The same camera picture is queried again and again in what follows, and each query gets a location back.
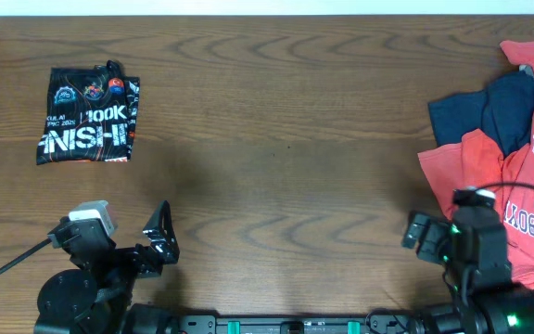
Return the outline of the black orange-patterned cycling jersey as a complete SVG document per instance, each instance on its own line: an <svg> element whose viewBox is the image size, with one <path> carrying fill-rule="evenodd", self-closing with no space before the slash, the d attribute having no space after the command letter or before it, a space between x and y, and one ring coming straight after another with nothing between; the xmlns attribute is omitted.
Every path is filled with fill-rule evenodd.
<svg viewBox="0 0 534 334"><path fill-rule="evenodd" d="M140 88L141 80L112 60L91 69L53 68L36 163L129 161Z"/></svg>

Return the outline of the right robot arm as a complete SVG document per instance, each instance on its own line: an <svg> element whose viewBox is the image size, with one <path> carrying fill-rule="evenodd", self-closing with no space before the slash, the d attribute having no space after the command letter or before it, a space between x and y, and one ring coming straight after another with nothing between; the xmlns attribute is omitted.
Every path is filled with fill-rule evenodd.
<svg viewBox="0 0 534 334"><path fill-rule="evenodd" d="M463 206L450 220L412 211L402 247L444 267L451 302L412 315L416 334L534 334L534 291L512 279L505 227L485 206Z"/></svg>

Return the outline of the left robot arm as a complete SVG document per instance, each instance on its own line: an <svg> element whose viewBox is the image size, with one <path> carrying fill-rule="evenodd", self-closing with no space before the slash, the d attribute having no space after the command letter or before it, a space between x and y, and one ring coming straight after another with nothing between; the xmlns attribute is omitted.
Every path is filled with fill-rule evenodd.
<svg viewBox="0 0 534 334"><path fill-rule="evenodd" d="M119 248L111 239L117 225L105 200L84 202L60 220L47 240L64 250L74 269L42 286L35 333L167 333L180 331L179 320L165 309L133 304L134 283L158 277L178 263L180 250L171 208L163 200L143 228L148 246Z"/></svg>

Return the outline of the red printed t-shirt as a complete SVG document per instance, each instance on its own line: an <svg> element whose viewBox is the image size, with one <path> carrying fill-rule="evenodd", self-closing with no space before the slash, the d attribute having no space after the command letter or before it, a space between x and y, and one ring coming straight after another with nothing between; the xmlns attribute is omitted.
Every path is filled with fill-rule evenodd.
<svg viewBox="0 0 534 334"><path fill-rule="evenodd" d="M512 64L529 65L534 72L534 42L504 41L501 49ZM529 142L509 156L474 130L457 144L419 153L418 159L447 217L456 211L454 189L492 186L495 209L507 230L513 280L534 289L534 112Z"/></svg>

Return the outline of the navy blue garment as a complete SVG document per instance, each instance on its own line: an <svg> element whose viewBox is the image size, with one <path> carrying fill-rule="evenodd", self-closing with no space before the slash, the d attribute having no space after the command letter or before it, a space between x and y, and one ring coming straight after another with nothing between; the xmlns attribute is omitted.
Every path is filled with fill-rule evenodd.
<svg viewBox="0 0 534 334"><path fill-rule="evenodd" d="M534 77L515 71L481 91L432 102L428 109L438 148L457 144L465 134L479 130L509 156L530 140Z"/></svg>

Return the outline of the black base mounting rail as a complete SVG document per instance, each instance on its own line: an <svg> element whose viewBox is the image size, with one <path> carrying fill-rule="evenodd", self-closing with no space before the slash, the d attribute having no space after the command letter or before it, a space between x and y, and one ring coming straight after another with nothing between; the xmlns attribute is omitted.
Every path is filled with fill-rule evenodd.
<svg viewBox="0 0 534 334"><path fill-rule="evenodd" d="M373 313L326 317L220 317L187 315L180 318L181 334L386 334L408 333L407 314Z"/></svg>

